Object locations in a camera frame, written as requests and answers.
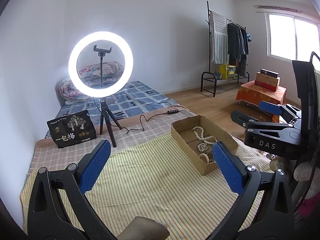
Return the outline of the pink sleeve forearm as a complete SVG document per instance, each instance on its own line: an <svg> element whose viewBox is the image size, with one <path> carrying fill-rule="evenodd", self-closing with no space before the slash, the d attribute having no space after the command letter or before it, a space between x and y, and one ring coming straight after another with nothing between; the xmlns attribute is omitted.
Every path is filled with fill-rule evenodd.
<svg viewBox="0 0 320 240"><path fill-rule="evenodd" d="M316 205L319 203L319 200L320 200L319 194L315 195L312 198L304 199L302 205L299 208L299 214L303 218L308 218L311 215L314 208L316 207Z"/></svg>

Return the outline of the grey gloved right hand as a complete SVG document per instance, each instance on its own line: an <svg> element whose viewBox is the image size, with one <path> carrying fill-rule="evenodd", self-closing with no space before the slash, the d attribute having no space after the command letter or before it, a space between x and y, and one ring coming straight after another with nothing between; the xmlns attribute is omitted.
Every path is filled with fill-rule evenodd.
<svg viewBox="0 0 320 240"><path fill-rule="evenodd" d="M283 157L276 157L271 160L270 168L272 171L276 171L277 169L282 169L285 172L287 179L289 179L290 176L293 175L296 181L301 182L301 181L309 181L309 179L311 178L313 165L312 163L306 161L304 163L299 164L293 170L290 160L287 160ZM315 167L313 179L305 199L309 200L317 196L318 194L319 194L319 168Z"/></svg>

